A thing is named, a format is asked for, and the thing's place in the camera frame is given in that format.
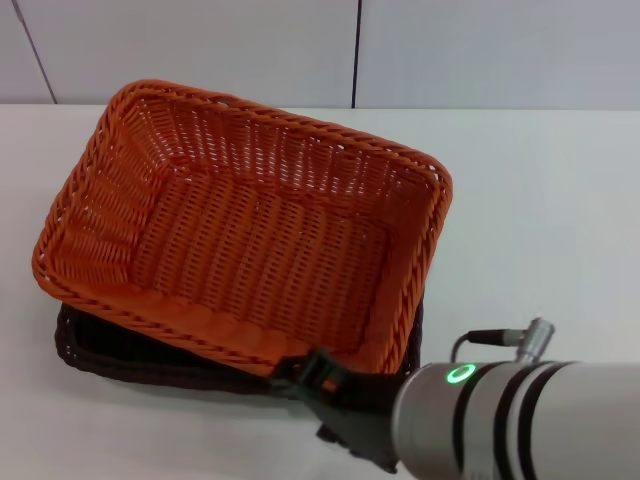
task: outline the orange wicker basket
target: orange wicker basket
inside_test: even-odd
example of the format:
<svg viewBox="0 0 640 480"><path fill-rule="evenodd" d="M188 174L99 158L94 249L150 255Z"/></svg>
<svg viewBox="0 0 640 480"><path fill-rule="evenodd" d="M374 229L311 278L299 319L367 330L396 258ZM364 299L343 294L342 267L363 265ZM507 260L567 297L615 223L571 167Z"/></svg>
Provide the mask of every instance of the orange wicker basket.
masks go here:
<svg viewBox="0 0 640 480"><path fill-rule="evenodd" d="M76 308L254 374L319 346L391 373L451 198L423 153L144 80L107 106L33 272Z"/></svg>

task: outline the white wall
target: white wall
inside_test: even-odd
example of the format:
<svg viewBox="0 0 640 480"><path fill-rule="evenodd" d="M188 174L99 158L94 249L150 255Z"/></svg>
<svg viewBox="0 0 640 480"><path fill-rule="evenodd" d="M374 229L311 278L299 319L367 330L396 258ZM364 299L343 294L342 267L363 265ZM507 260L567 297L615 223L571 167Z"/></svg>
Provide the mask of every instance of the white wall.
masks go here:
<svg viewBox="0 0 640 480"><path fill-rule="evenodd" d="M141 78L278 106L351 103L356 0L19 3L61 103L105 103Z"/></svg>
<svg viewBox="0 0 640 480"><path fill-rule="evenodd" d="M51 103L11 0L0 0L0 103Z"/></svg>
<svg viewBox="0 0 640 480"><path fill-rule="evenodd" d="M357 105L640 108L637 0L365 0Z"/></svg>

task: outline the woven texture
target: woven texture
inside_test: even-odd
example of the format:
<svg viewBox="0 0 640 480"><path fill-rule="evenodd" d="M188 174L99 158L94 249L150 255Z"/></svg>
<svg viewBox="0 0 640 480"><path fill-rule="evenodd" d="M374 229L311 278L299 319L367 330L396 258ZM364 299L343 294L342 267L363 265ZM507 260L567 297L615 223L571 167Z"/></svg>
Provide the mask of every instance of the woven texture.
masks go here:
<svg viewBox="0 0 640 480"><path fill-rule="evenodd" d="M399 373L420 366L422 304ZM106 378L192 390L269 394L267 379L207 360L63 304L56 328L58 355L71 367Z"/></svg>
<svg viewBox="0 0 640 480"><path fill-rule="evenodd" d="M432 157L160 81L109 103L33 255L52 296L266 376L401 365L451 179Z"/></svg>

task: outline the green led ring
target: green led ring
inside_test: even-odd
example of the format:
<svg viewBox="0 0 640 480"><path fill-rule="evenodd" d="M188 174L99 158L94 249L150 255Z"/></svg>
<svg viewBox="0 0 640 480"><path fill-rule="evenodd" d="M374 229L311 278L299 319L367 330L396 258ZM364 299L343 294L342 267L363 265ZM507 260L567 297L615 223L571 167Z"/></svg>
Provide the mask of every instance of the green led ring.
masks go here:
<svg viewBox="0 0 640 480"><path fill-rule="evenodd" d="M475 371L476 366L473 363L467 363L455 370L451 370L447 375L447 382L451 384L460 383L473 375Z"/></svg>

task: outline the white table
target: white table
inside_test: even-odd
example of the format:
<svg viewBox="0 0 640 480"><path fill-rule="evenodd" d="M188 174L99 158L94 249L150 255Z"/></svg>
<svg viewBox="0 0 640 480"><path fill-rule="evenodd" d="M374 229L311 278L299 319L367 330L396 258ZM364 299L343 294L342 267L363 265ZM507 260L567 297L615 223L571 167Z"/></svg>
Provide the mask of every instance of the white table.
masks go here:
<svg viewBox="0 0 640 480"><path fill-rule="evenodd" d="M57 358L59 304L33 280L31 251L102 109L0 106L3 478L390 478L317 440L300 405L132 386ZM558 328L549 358L640 360L640 113L294 111L426 151L451 172L423 362L444 360L466 330L517 328L538 314Z"/></svg>

